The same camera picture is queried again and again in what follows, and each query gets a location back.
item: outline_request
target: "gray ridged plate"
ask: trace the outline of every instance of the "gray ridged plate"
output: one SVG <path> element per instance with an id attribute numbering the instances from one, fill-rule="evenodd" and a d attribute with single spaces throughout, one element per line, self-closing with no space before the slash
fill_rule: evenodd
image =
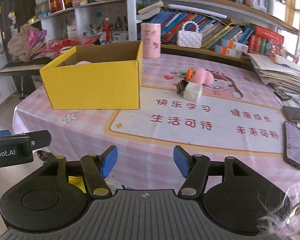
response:
<path id="1" fill-rule="evenodd" d="M 94 201 L 86 214 L 59 231 L 31 234 L 8 229 L 0 240 L 276 240 L 269 235 L 241 236 L 212 223 L 195 201 L 173 190 L 119 190 Z"/>

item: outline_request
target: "cream quilted bag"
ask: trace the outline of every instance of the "cream quilted bag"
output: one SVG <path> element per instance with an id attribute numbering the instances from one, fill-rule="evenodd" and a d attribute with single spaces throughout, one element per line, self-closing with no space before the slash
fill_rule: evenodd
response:
<path id="1" fill-rule="evenodd" d="M 184 28 L 188 23 L 193 23 L 196 27 L 195 32 L 185 31 Z M 202 45 L 202 33 L 199 33 L 199 26 L 196 22 L 188 21 L 185 22 L 182 26 L 182 29 L 178 31 L 178 41 L 177 45 L 179 47 L 187 47 L 187 48 L 194 48 L 199 49 Z"/>

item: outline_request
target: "pink ball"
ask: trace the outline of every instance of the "pink ball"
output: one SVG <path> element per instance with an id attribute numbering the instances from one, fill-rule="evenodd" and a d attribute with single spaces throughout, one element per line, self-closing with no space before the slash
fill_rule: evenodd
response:
<path id="1" fill-rule="evenodd" d="M 213 80 L 213 75 L 209 71 L 203 68 L 197 68 L 191 81 L 196 84 L 210 86 Z"/>

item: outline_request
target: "orange clip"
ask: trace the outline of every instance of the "orange clip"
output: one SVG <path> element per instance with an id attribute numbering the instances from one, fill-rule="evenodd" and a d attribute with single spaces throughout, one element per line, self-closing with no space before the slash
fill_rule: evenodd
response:
<path id="1" fill-rule="evenodd" d="M 186 81 L 189 82 L 189 80 L 194 76 L 192 72 L 192 67 L 189 67 L 186 72 Z"/>

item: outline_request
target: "yellow box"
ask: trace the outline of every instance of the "yellow box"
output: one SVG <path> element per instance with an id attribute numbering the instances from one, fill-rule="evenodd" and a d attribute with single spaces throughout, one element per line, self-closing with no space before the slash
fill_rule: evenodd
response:
<path id="1" fill-rule="evenodd" d="M 40 75 L 54 109 L 140 109 L 142 69 L 142 41 L 125 41 L 73 47 Z"/>

